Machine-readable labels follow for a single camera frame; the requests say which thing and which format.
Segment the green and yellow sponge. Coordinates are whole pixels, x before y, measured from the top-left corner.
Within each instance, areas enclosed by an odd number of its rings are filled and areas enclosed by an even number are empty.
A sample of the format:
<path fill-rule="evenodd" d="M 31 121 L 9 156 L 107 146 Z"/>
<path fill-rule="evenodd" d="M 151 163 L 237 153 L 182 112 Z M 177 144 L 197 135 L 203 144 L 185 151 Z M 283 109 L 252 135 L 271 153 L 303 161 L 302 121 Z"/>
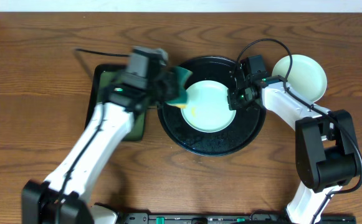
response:
<path fill-rule="evenodd" d="M 188 103 L 188 93 L 186 91 L 185 85 L 187 80 L 193 73 L 192 71 L 183 67 L 173 67 L 171 69 L 171 72 L 176 77 L 176 86 L 178 87 L 178 90 L 176 92 L 178 95 L 177 97 L 166 101 L 166 104 L 180 109 L 185 109 Z"/>

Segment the mint green plate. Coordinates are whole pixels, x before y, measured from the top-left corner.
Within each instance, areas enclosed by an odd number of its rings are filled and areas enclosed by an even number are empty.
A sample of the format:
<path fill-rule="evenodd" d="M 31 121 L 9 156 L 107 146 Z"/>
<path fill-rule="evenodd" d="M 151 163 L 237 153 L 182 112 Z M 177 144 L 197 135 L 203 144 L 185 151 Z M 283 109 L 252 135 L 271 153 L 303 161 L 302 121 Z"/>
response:
<path fill-rule="evenodd" d="M 230 125 L 236 111 L 229 109 L 228 87 L 212 80 L 192 84 L 187 90 L 188 100 L 181 114 L 190 127 L 203 133 L 215 133 Z"/>
<path fill-rule="evenodd" d="M 308 102 L 318 101 L 327 88 L 327 77 L 322 66 L 314 59 L 305 55 L 292 55 L 292 67 L 287 78 L 294 95 Z"/>

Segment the mint green plate front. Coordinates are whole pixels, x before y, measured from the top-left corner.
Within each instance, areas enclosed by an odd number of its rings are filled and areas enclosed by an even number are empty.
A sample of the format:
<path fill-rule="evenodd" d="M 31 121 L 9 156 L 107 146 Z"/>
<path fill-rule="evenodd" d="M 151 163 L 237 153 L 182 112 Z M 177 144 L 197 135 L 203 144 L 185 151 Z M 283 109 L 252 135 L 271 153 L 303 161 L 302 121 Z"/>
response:
<path fill-rule="evenodd" d="M 188 100 L 181 114 L 190 127 L 203 133 L 215 133 L 230 125 L 236 111 L 229 109 L 228 87 L 212 80 L 192 84 L 187 90 Z"/>

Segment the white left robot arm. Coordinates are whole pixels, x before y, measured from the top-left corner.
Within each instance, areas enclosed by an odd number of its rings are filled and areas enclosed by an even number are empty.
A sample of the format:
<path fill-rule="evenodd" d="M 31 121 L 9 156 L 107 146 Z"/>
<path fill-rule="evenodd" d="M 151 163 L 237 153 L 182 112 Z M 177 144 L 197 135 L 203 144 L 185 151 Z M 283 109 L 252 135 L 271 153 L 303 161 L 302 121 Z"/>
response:
<path fill-rule="evenodd" d="M 116 223 L 117 212 L 88 206 L 103 168 L 136 119 L 154 103 L 179 96 L 163 49 L 134 47 L 128 64 L 104 87 L 87 127 L 61 164 L 21 194 L 22 223 Z"/>

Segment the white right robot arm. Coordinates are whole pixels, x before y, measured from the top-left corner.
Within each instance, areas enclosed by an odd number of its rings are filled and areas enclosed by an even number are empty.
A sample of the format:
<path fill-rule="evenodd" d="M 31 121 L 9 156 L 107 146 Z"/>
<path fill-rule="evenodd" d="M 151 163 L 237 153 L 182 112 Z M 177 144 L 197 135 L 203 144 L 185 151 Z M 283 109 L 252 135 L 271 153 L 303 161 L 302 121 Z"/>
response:
<path fill-rule="evenodd" d="M 260 106 L 277 114 L 295 131 L 295 165 L 301 180 L 286 207 L 292 223 L 319 223 L 322 211 L 343 186 L 362 178 L 362 156 L 352 117 L 345 110 L 316 105 L 327 77 L 314 59 L 289 55 L 273 71 L 260 55 L 247 57 L 232 69 L 235 90 L 228 92 L 230 110 Z"/>

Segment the black rectangular water tray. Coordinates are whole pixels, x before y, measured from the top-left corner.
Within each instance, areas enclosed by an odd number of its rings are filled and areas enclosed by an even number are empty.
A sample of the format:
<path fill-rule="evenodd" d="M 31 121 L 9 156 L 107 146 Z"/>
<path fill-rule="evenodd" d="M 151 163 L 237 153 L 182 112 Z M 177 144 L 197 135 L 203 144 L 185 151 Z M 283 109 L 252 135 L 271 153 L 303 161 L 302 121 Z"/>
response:
<path fill-rule="evenodd" d="M 85 120 L 85 128 L 88 126 L 97 103 L 102 101 L 103 89 L 109 84 L 120 70 L 124 70 L 126 65 L 100 64 L 95 68 L 90 92 L 90 99 Z M 133 129 L 123 138 L 123 141 L 136 142 L 143 139 L 145 132 L 146 113 L 139 115 Z"/>

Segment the round black serving tray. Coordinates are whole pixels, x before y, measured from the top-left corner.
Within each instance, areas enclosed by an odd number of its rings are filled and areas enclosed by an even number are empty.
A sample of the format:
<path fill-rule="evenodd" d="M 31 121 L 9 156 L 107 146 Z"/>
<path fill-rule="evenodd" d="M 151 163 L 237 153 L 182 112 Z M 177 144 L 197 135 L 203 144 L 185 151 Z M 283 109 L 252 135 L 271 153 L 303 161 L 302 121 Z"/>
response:
<path fill-rule="evenodd" d="M 186 86 L 202 81 L 219 82 L 229 90 L 236 88 L 236 82 L 229 74 L 235 61 L 219 56 L 192 58 L 180 66 L 193 74 Z M 241 150 L 254 140 L 265 121 L 266 111 L 254 103 L 246 109 L 236 111 L 236 117 L 220 131 L 205 133 L 194 129 L 181 114 L 181 109 L 163 105 L 158 117 L 166 134 L 184 149 L 202 156 L 225 156 Z"/>

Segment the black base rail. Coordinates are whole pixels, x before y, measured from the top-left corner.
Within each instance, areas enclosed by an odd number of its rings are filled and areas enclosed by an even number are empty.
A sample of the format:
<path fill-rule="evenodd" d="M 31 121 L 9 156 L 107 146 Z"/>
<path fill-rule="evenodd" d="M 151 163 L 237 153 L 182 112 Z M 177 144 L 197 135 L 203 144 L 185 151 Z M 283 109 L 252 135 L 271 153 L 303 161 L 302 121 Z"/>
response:
<path fill-rule="evenodd" d="M 109 224 L 242 224 L 242 223 L 281 223 L 290 220 L 276 213 L 252 213 L 250 215 L 185 215 L 185 214 L 149 214 L 143 212 L 123 213 L 95 204 L 90 208 L 95 223 Z"/>

